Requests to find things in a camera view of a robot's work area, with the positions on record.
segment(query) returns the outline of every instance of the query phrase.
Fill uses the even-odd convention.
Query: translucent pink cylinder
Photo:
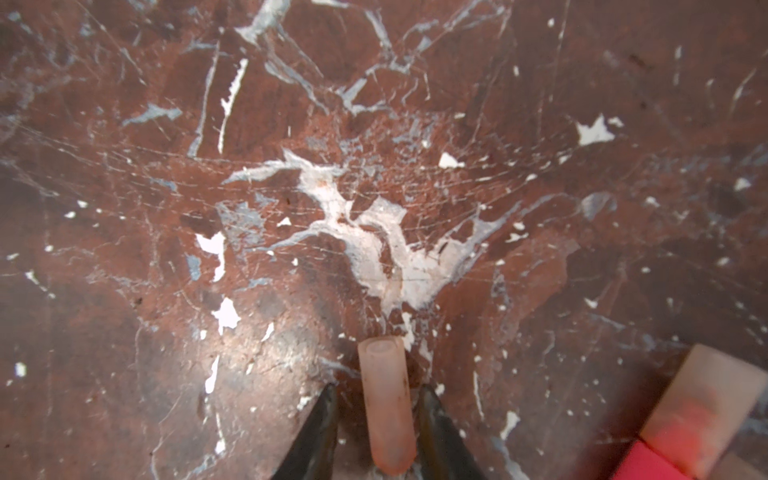
[[[357,346],[357,352],[373,462],[387,475],[400,475],[416,458],[402,339],[398,336],[368,339]]]

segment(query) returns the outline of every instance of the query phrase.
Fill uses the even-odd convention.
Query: white paint fleck
[[[513,411],[507,412],[507,425],[504,425],[504,428],[499,432],[498,437],[506,442],[509,438],[509,434],[516,426],[518,426],[518,423],[520,423],[520,416]]]
[[[216,427],[219,430],[219,441],[216,442],[214,452],[216,452],[216,455],[221,455],[227,451],[227,442],[224,441],[224,433],[221,431],[221,418],[218,413],[216,414]]]
[[[338,2],[337,0],[312,0],[312,3],[315,5],[325,5],[326,7],[334,7],[334,8],[349,7],[348,3]]]
[[[227,122],[229,121],[230,115],[232,114],[232,107],[235,103],[235,97],[237,96],[237,92],[240,91],[240,84],[243,81],[243,77],[245,76],[245,69],[247,67],[248,67],[248,59],[247,58],[241,59],[240,67],[237,69],[235,78],[232,80],[232,83],[230,84],[230,96],[227,100],[224,100],[223,98],[221,99],[221,107],[224,109],[224,119],[221,121],[221,129],[219,130],[219,144],[218,144],[219,154],[222,154],[224,150],[224,132],[227,129]]]
[[[216,388],[216,378],[219,376],[219,359],[221,355],[216,355],[214,364],[210,366],[210,376],[205,380],[205,393],[210,395]]]
[[[605,127],[605,117],[603,114],[600,114],[598,118],[595,119],[591,127],[576,122],[576,130],[578,131],[579,136],[578,144],[582,147],[600,142],[612,141],[616,138],[616,135],[612,134]]]
[[[480,420],[485,421],[485,413],[482,411],[482,403],[480,402],[480,385],[477,372],[472,372],[472,384],[475,387],[475,403],[478,406],[478,413],[480,413]]]
[[[440,161],[438,162],[437,166],[440,168],[464,168],[466,164],[464,162],[457,161],[448,152],[442,152],[442,155],[440,155]]]
[[[270,322],[270,324],[266,327],[266,333],[264,333],[264,337],[262,337],[261,341],[266,342],[272,334],[275,333],[275,322]]]
[[[616,128],[624,128],[624,122],[619,117],[608,118],[608,124]]]
[[[514,243],[518,240],[522,240],[524,238],[528,238],[527,233],[523,233],[520,235],[519,233],[512,232],[509,234],[509,238],[507,240],[504,240],[505,243]]]
[[[23,379],[27,376],[27,366],[23,362],[16,362],[13,369],[18,378]]]
[[[403,329],[406,331],[405,336],[402,338],[402,345],[408,350],[411,351],[411,346],[416,340],[415,335],[413,334],[413,325],[411,324],[411,314],[408,312],[402,312],[402,324]]]
[[[196,233],[195,237],[197,237],[197,244],[200,245],[203,252],[212,253],[218,256],[219,266],[214,270],[214,282],[218,282],[227,271],[224,262],[224,234],[219,232],[211,238],[206,238],[203,235]]]
[[[299,399],[299,404],[296,405],[296,410],[302,411],[304,410],[304,407],[307,406],[308,403],[312,401],[312,396],[303,396]]]
[[[733,191],[741,192],[742,190],[746,190],[749,187],[752,187],[750,181],[742,177],[736,180],[736,183],[733,184]]]
[[[217,320],[219,320],[219,335],[224,334],[224,327],[235,329],[237,323],[240,321],[240,316],[237,315],[237,311],[235,310],[235,304],[227,297],[224,297],[219,309],[211,313]]]

